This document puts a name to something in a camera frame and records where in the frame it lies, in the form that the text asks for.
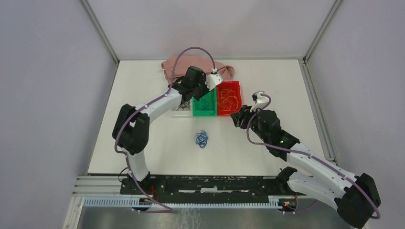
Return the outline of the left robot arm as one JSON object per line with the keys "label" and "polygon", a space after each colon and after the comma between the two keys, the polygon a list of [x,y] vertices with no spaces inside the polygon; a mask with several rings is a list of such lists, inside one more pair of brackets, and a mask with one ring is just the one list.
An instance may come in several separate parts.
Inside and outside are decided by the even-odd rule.
{"label": "left robot arm", "polygon": [[200,100],[222,82],[219,73],[206,74],[202,69],[190,66],[184,76],[169,85],[168,91],[157,98],[139,106],[125,104],[121,107],[112,133],[114,149],[125,155],[129,176],[133,178],[132,188],[137,193],[145,194],[150,188],[147,179],[150,172],[144,154],[150,124],[168,110],[193,98]]}

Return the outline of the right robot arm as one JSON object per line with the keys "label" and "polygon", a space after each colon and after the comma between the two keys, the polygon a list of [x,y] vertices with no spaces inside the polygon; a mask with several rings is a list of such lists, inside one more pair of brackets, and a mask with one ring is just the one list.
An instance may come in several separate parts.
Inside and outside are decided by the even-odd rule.
{"label": "right robot arm", "polygon": [[250,108],[243,105],[230,115],[235,127],[253,131],[261,140],[258,145],[303,170],[286,167],[279,173],[276,189],[280,194],[294,191],[312,197],[336,210],[346,223],[358,229],[368,220],[380,218],[381,198],[370,175],[356,175],[317,157],[298,138],[282,129],[275,111],[252,112]]}

